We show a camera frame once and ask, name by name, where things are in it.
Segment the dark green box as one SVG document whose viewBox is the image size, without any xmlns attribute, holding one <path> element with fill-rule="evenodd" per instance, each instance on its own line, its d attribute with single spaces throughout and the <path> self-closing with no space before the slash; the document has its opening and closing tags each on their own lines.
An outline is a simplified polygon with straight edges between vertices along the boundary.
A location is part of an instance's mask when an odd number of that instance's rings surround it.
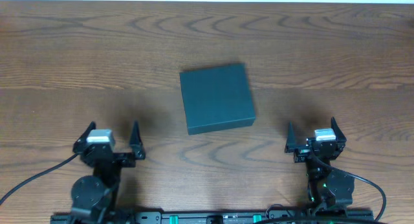
<svg viewBox="0 0 414 224">
<path fill-rule="evenodd" d="M 179 73 L 189 135 L 251 126 L 256 120 L 243 63 Z"/>
</svg>

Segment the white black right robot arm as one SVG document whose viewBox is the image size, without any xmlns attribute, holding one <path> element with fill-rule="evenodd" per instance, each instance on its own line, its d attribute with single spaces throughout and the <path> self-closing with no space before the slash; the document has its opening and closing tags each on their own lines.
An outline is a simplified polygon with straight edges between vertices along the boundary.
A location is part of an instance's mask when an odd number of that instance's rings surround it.
<svg viewBox="0 0 414 224">
<path fill-rule="evenodd" d="M 347 139 L 335 118 L 330 128 L 316 129 L 306 143 L 297 142 L 292 124 L 289 124 L 285 152 L 292 153 L 295 163 L 304 163 L 307 170 L 307 193 L 315 214 L 325 210 L 344 210 L 353 203 L 354 178 L 331 166 L 345 148 Z"/>
</svg>

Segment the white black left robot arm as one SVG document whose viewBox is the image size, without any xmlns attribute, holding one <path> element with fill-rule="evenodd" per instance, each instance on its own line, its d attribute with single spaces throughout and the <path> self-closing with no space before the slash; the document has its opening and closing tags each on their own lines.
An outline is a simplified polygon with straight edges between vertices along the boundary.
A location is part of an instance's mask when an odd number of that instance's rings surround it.
<svg viewBox="0 0 414 224">
<path fill-rule="evenodd" d="M 93 169 L 72 186 L 72 207 L 69 223 L 127 223 L 129 217 L 119 218 L 115 210 L 123 168 L 134 168 L 146 153 L 140 138 L 138 122 L 133 122 L 129 139 L 130 152 L 114 152 L 115 139 L 110 129 L 97 129 L 91 122 L 74 143 L 72 151 L 81 162 Z"/>
</svg>

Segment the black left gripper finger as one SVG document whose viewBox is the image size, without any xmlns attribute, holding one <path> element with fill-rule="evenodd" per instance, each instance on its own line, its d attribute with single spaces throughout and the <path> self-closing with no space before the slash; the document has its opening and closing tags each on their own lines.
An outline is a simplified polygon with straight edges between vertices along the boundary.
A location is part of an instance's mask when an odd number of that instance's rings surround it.
<svg viewBox="0 0 414 224">
<path fill-rule="evenodd" d="M 87 149 L 87 137 L 92 130 L 96 129 L 96 123 L 91 122 L 87 129 L 81 134 L 78 140 L 75 141 L 72 147 L 73 153 L 83 153 Z"/>
<path fill-rule="evenodd" d="M 129 147 L 134 153 L 140 153 L 143 150 L 143 144 L 140 138 L 139 125 L 137 121 L 133 122 L 132 132 L 129 139 Z"/>
</svg>

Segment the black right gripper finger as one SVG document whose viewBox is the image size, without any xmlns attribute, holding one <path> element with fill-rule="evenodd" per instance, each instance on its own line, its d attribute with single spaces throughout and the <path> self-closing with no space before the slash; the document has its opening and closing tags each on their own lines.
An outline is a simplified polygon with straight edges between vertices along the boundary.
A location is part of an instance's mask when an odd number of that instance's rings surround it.
<svg viewBox="0 0 414 224">
<path fill-rule="evenodd" d="M 334 134 L 336 135 L 336 141 L 340 144 L 345 144 L 347 142 L 347 139 L 339 126 L 337 125 L 336 119 L 334 117 L 331 118 L 331 128 L 334 131 Z"/>
<path fill-rule="evenodd" d="M 294 134 L 294 128 L 292 123 L 289 123 L 289 129 L 287 132 L 287 141 L 285 144 L 285 153 L 292 153 L 297 148 L 296 136 Z"/>
</svg>

